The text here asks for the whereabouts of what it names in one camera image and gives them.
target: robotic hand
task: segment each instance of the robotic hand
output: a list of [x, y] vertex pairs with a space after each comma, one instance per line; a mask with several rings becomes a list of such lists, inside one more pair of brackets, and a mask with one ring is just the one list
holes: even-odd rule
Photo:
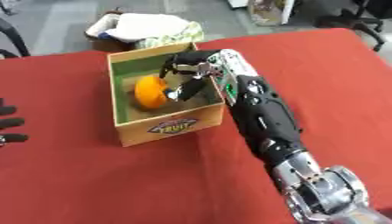
[[277, 92], [236, 51], [181, 52], [161, 70], [192, 76], [176, 90], [174, 101], [186, 101], [213, 77], [227, 100], [238, 130], [285, 198], [298, 223], [392, 223], [368, 207], [368, 192], [347, 168], [321, 169], [300, 139], [301, 129]]
[[[8, 116], [17, 112], [15, 106], [5, 106], [4, 100], [0, 98], [0, 116]], [[6, 118], [0, 119], [0, 131], [10, 127], [21, 126], [25, 123], [23, 118]], [[3, 134], [0, 132], [0, 147], [5, 146], [8, 143], [22, 143], [27, 140], [26, 135], [22, 134]]]

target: fruit box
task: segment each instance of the fruit box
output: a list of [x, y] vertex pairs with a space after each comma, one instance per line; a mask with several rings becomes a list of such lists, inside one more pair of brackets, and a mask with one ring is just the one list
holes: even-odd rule
[[[221, 124], [224, 100], [212, 78], [206, 87], [188, 101], [168, 101], [156, 109], [145, 109], [134, 98], [134, 86], [140, 77], [158, 76], [161, 66], [172, 53], [194, 51], [195, 44], [167, 45], [151, 49], [108, 55], [115, 128], [122, 146], [173, 137]], [[168, 73], [169, 88], [190, 79]]]

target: gray floor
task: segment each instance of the gray floor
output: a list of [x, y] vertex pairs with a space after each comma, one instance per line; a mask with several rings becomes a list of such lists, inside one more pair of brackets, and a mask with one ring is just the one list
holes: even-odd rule
[[[338, 14], [343, 7], [355, 9], [349, 0], [308, 0], [290, 24], [258, 27], [251, 23], [245, 9], [231, 10], [226, 0], [22, 0], [16, 7], [17, 15], [0, 17], [18, 28], [33, 55], [70, 53], [91, 49], [83, 32], [102, 13], [116, 7], [198, 21], [206, 40], [314, 29], [312, 22], [317, 16]], [[384, 35], [392, 41], [392, 20], [386, 21]], [[371, 38], [363, 38], [373, 43]], [[14, 51], [5, 38], [0, 38], [0, 46]], [[392, 44], [387, 43], [379, 54], [392, 63]]]

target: chair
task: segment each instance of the chair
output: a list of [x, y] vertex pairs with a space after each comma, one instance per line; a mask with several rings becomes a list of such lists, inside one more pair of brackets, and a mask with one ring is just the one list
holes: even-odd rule
[[12, 16], [15, 14], [11, 9], [5, 7], [3, 0], [0, 0], [0, 9], [5, 13], [7, 16]]
[[354, 31], [362, 31], [373, 37], [377, 41], [377, 45], [374, 47], [376, 52], [382, 49], [386, 40], [380, 35], [382, 32], [383, 21], [378, 18], [362, 17], [365, 12], [366, 5], [370, 0], [356, 1], [360, 6], [356, 13], [350, 10], [343, 9], [339, 16], [323, 16], [319, 17], [316, 21], [315, 26], [318, 28], [347, 28]]
[[[21, 57], [30, 56], [29, 50], [27, 49], [25, 42], [19, 35], [18, 31], [7, 21], [0, 18], [0, 32], [4, 33], [5, 36], [12, 42], [12, 44], [17, 48]], [[5, 58], [16, 58], [16, 54], [9, 52], [4, 49], [0, 49], [0, 54]]]

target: red tablecloth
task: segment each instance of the red tablecloth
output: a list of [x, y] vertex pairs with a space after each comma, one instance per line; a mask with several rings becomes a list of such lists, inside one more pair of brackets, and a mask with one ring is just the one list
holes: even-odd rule
[[[324, 166], [345, 165], [392, 207], [392, 71], [350, 31], [230, 38], [278, 90]], [[292, 223], [226, 113], [220, 127], [122, 148], [105, 54], [0, 60], [0, 96], [31, 136], [0, 150], [0, 222]]]

